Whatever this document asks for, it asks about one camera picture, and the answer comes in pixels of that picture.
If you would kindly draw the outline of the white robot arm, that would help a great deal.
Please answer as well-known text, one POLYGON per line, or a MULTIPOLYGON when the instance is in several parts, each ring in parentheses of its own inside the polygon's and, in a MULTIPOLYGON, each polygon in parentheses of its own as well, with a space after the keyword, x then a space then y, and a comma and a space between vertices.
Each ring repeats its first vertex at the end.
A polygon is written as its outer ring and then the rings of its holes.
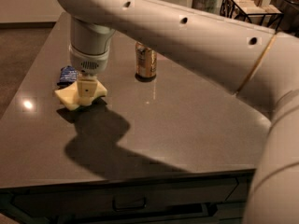
POLYGON ((90 105, 120 31, 222 86, 271 121, 242 224, 299 224, 298 40, 258 25, 159 0, 57 0, 71 15, 79 70, 68 108, 90 105))

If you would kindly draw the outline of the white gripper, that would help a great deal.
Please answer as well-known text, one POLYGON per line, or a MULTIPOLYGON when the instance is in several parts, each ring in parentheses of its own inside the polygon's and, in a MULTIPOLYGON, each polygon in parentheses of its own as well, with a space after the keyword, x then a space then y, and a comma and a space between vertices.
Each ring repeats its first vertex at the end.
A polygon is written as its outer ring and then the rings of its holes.
POLYGON ((78 103, 80 105, 91 105, 98 97, 97 74, 104 71, 107 67, 109 51, 100 55, 90 55, 69 46, 71 65, 80 73, 77 79, 78 103))

